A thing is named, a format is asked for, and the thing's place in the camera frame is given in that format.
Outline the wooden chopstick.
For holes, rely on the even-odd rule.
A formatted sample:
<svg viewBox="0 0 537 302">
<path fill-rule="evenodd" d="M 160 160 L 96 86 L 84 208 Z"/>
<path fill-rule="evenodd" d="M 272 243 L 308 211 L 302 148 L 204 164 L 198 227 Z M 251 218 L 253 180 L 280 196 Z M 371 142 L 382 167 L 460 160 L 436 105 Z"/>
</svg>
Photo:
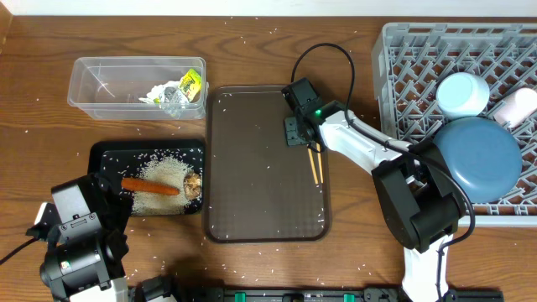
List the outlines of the wooden chopstick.
<svg viewBox="0 0 537 302">
<path fill-rule="evenodd" d="M 319 180 L 318 180 L 318 174 L 317 174 L 317 171 L 316 171 L 313 152 L 312 152 L 312 150 L 310 148 L 307 148 L 307 151 L 308 151 L 308 155 L 309 155 L 309 159 L 310 159 L 310 167 L 311 167 L 311 172 L 312 172 L 312 175 L 313 175 L 313 178 L 314 178 L 314 182 L 315 182 L 315 185 L 318 185 Z"/>
<path fill-rule="evenodd" d="M 323 184 L 324 175 L 323 175 L 323 167 L 322 167 L 322 152 L 321 152 L 322 150 L 321 150 L 321 146 L 318 143 L 316 144 L 316 148 L 318 150 L 317 161 L 318 161 L 318 168 L 319 168 L 319 177 L 320 177 L 321 183 Z"/>
</svg>

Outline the green foil snack wrapper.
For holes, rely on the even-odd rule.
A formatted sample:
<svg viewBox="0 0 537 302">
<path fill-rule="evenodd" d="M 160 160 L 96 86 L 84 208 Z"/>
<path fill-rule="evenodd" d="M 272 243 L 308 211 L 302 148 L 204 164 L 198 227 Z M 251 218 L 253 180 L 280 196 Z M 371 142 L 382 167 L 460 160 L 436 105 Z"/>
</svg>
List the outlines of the green foil snack wrapper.
<svg viewBox="0 0 537 302">
<path fill-rule="evenodd" d="M 192 103 L 196 95 L 201 91 L 200 74 L 194 69 L 189 69 L 178 82 L 180 83 L 180 89 Z"/>
</svg>

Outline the white napkin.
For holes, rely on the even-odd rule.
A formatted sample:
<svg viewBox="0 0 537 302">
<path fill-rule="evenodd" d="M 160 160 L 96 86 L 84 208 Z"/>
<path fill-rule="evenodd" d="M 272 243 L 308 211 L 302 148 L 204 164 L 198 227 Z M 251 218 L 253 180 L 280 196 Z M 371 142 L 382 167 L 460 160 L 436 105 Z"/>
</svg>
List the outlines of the white napkin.
<svg viewBox="0 0 537 302">
<path fill-rule="evenodd" d="M 171 117 L 178 117 L 190 103 L 180 89 L 178 81 L 168 81 L 162 85 L 154 86 L 145 97 L 140 97 L 139 100 L 143 103 L 157 105 Z"/>
</svg>

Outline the light blue rice bowl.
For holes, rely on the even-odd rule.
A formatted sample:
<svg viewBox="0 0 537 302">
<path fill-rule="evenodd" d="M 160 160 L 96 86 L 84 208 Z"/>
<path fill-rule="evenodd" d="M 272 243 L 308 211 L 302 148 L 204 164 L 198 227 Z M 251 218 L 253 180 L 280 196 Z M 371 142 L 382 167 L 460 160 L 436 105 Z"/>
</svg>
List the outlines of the light blue rice bowl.
<svg viewBox="0 0 537 302">
<path fill-rule="evenodd" d="M 483 78 L 457 72 L 439 84 L 435 97 L 443 115 L 456 120 L 479 115 L 487 106 L 490 89 Z"/>
</svg>

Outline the orange carrot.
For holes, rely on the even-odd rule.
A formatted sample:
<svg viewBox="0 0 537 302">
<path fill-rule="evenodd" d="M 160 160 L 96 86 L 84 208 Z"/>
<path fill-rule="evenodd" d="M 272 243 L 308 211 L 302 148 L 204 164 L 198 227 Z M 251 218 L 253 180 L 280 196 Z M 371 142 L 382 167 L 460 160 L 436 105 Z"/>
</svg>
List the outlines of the orange carrot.
<svg viewBox="0 0 537 302">
<path fill-rule="evenodd" d="M 134 178 L 122 179 L 121 186 L 126 190 L 160 195 L 178 195 L 180 193 L 179 189 L 172 186 Z"/>
</svg>

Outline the dark blue plate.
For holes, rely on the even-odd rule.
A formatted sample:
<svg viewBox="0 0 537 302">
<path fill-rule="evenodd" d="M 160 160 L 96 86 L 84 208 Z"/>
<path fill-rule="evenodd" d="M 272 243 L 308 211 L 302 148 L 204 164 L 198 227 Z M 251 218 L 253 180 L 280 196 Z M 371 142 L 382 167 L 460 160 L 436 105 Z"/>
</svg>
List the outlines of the dark blue plate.
<svg viewBox="0 0 537 302">
<path fill-rule="evenodd" d="M 521 175 L 522 155 L 516 140 L 486 118 L 449 122 L 433 143 L 473 204 L 499 200 L 514 188 Z"/>
</svg>

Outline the pale pink cup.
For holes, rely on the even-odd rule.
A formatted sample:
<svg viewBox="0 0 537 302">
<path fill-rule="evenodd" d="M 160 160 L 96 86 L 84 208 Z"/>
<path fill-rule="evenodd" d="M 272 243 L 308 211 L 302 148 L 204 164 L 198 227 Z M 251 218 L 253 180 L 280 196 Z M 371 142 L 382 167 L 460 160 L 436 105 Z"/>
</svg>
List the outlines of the pale pink cup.
<svg viewBox="0 0 537 302">
<path fill-rule="evenodd" d="M 493 114 L 493 119 L 507 128 L 516 128 L 536 111 L 536 90 L 523 87 L 509 94 L 503 106 Z"/>
</svg>

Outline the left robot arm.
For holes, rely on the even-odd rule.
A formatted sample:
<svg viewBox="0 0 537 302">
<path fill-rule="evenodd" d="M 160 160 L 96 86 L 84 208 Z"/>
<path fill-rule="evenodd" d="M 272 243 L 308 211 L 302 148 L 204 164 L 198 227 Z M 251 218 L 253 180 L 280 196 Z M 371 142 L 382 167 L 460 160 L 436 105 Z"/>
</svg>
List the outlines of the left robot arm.
<svg viewBox="0 0 537 302">
<path fill-rule="evenodd" d="M 128 301 L 122 258 L 133 201 L 91 173 L 51 189 L 26 235 L 47 243 L 39 267 L 54 301 Z"/>
</svg>

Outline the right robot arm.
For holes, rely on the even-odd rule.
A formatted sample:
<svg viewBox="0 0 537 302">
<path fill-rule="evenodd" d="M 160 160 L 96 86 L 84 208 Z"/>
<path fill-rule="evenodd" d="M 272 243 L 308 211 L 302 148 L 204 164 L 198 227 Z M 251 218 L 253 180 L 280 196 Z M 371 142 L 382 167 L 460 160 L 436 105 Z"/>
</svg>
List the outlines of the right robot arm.
<svg viewBox="0 0 537 302">
<path fill-rule="evenodd" d="M 475 214 L 438 147 L 379 132 L 347 105 L 323 102 L 305 78 L 282 94 L 294 114 L 292 138 L 313 152 L 338 152 L 372 176 L 383 219 L 404 248 L 406 296 L 412 301 L 448 298 L 446 254 L 458 242 L 453 235 L 460 219 Z"/>
</svg>

